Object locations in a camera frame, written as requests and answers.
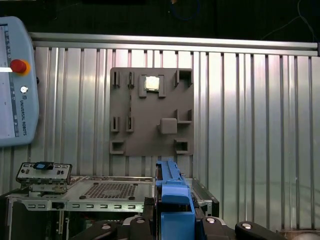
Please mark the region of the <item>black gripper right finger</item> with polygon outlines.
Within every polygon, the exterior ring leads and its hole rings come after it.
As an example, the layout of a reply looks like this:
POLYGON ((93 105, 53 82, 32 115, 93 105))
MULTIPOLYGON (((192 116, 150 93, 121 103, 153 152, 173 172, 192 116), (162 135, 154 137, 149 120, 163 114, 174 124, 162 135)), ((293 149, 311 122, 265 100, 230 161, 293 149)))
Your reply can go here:
POLYGON ((273 232, 250 221, 238 222, 234 229, 217 217, 205 217, 197 221, 198 240, 283 240, 279 233, 273 232))

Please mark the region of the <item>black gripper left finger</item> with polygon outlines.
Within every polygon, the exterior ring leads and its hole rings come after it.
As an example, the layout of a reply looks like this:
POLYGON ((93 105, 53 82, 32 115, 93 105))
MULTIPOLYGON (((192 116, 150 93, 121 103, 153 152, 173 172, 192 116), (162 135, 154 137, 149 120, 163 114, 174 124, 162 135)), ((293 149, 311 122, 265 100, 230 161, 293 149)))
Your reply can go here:
POLYGON ((123 223, 97 221, 88 229, 72 237, 73 240, 152 240, 150 221, 143 217, 129 217, 123 223))

